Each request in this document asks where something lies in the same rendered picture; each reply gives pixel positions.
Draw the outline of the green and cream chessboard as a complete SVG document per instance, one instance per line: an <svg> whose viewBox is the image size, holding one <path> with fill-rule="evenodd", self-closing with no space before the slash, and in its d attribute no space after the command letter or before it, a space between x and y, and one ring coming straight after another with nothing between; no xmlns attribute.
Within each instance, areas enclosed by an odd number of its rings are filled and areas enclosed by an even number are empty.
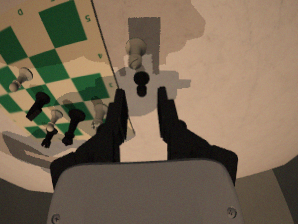
<svg viewBox="0 0 298 224"><path fill-rule="evenodd" d="M22 67L33 79L11 92ZM96 134L94 105L114 102L116 89L93 0L26 0L0 15L0 110L35 142L45 139L52 110L63 117L51 142L65 137L71 109L86 115L73 140L90 139ZM46 93L50 102L31 122L25 116L37 92Z"/></svg>

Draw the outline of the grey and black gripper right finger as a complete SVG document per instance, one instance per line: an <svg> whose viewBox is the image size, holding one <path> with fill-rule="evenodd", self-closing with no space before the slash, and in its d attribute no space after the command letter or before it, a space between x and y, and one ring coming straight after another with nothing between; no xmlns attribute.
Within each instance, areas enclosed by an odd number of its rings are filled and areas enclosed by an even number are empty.
<svg viewBox="0 0 298 224"><path fill-rule="evenodd" d="M186 123L178 118L174 99L168 99L165 86L157 89L157 113L160 138L167 143L167 160L187 158L216 160L225 166L235 186L237 154L216 145L212 146L187 129Z"/></svg>

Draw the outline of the white pawn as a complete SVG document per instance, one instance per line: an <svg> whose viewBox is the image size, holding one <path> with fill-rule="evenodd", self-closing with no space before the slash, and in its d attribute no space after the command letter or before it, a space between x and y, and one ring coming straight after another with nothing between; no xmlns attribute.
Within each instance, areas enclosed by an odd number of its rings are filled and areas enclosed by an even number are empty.
<svg viewBox="0 0 298 224"><path fill-rule="evenodd" d="M56 122L58 119L61 119L63 117L63 114L59 110L52 110L51 111L51 122L48 122L47 130L53 131L54 127L56 126Z"/></svg>
<svg viewBox="0 0 298 224"><path fill-rule="evenodd" d="M19 70L19 76L17 80L13 80L12 83L9 85L9 89L12 92L18 91L19 88L21 88L21 84L25 81L31 81L33 79L33 74L32 72L25 67L22 67Z"/></svg>

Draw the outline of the white rook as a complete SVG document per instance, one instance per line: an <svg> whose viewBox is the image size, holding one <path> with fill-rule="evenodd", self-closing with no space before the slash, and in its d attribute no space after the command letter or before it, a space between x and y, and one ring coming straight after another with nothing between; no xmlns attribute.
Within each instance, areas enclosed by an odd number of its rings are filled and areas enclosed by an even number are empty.
<svg viewBox="0 0 298 224"><path fill-rule="evenodd" d="M94 105L93 110L96 114L95 119L93 119L93 122L91 124L91 129L94 130L96 128L96 131L98 126L103 123L102 120L104 118L104 115L107 114L108 106L102 103L98 103Z"/></svg>

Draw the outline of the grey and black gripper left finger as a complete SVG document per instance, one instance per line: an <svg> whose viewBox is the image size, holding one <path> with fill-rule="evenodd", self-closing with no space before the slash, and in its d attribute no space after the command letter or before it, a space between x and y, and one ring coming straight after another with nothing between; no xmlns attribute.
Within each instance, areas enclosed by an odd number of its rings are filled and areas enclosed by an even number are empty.
<svg viewBox="0 0 298 224"><path fill-rule="evenodd" d="M53 189L61 173L73 165L89 162L120 162L120 145L126 140L127 122L128 106L125 90L116 89L114 103L109 103L105 123L98 126L96 134L79 146L75 152L70 152L51 163Z"/></svg>

